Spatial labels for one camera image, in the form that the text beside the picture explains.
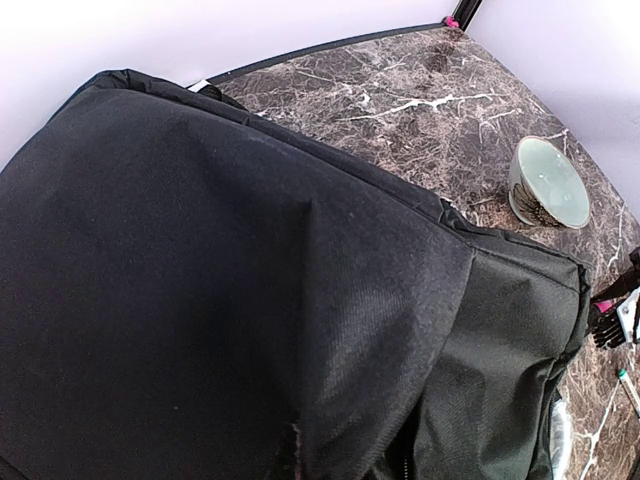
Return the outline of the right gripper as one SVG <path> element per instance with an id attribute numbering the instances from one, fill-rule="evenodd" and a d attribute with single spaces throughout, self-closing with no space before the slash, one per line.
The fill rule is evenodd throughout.
<path id="1" fill-rule="evenodd" d="M 616 312 L 598 315 L 590 325 L 595 346 L 599 349 L 614 349 L 627 342 L 624 327 Z"/>

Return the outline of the black pink highlighter marker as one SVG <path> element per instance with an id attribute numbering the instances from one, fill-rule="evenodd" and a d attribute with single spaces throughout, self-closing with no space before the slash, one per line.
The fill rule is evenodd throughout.
<path id="1" fill-rule="evenodd" d="M 596 308 L 598 315 L 606 314 L 614 307 L 614 302 L 611 300 L 605 300 L 601 302 L 595 302 L 592 304 L 592 306 Z"/>

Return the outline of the black student backpack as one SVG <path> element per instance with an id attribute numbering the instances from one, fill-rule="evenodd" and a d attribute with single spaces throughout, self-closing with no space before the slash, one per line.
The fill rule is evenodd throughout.
<path id="1" fill-rule="evenodd" d="M 104 72 L 1 174 L 1 475 L 548 479 L 589 296 L 374 165 Z"/>

